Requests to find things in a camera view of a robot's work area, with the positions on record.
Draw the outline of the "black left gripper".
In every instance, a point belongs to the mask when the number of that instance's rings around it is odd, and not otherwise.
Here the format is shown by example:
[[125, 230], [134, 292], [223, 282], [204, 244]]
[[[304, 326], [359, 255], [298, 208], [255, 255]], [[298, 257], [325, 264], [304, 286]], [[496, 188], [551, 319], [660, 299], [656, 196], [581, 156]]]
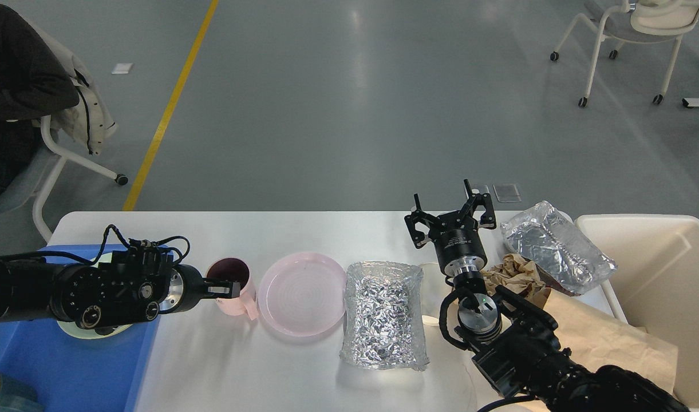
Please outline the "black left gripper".
[[159, 303], [160, 315], [189, 311], [206, 298], [238, 298], [242, 285], [230, 280], [206, 280], [189, 264], [177, 264], [169, 273], [166, 296]]

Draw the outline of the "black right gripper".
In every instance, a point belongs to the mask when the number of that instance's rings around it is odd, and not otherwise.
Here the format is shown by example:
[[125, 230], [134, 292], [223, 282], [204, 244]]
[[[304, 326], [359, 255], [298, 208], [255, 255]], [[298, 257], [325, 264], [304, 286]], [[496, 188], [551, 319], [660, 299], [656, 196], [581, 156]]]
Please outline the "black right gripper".
[[467, 200], [456, 215], [433, 216], [421, 208], [419, 195], [414, 195], [414, 208], [406, 215], [406, 227], [415, 248], [433, 241], [439, 268], [454, 274], [457, 268], [473, 267], [479, 271], [488, 263], [478, 229], [496, 229], [497, 221], [492, 196], [488, 191], [472, 187], [463, 180]]

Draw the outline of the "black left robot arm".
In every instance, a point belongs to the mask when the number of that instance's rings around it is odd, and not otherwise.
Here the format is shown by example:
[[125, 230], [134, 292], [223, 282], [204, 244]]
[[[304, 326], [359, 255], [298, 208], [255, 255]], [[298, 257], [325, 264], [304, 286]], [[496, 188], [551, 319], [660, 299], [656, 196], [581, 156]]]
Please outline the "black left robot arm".
[[237, 298], [237, 280], [205, 278], [186, 253], [163, 240], [126, 239], [113, 224], [122, 250], [101, 260], [102, 242], [91, 260], [66, 251], [0, 256], [0, 323], [54, 319], [100, 334], [146, 323], [159, 315], [194, 308], [201, 300]]

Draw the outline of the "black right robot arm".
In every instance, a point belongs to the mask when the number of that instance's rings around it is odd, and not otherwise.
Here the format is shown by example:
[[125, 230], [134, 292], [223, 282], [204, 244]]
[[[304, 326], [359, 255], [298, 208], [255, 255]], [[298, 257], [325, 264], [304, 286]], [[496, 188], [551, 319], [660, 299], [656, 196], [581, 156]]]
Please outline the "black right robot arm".
[[451, 287], [439, 307], [443, 338], [473, 352], [473, 365], [501, 396], [483, 410], [541, 401], [551, 411], [687, 411], [640, 374], [616, 365], [590, 372], [561, 347], [553, 316], [504, 286], [487, 292], [479, 229], [495, 229], [496, 216], [489, 193], [475, 193], [468, 180], [464, 186], [461, 209], [434, 216], [415, 196], [404, 221], [416, 248], [433, 243]]

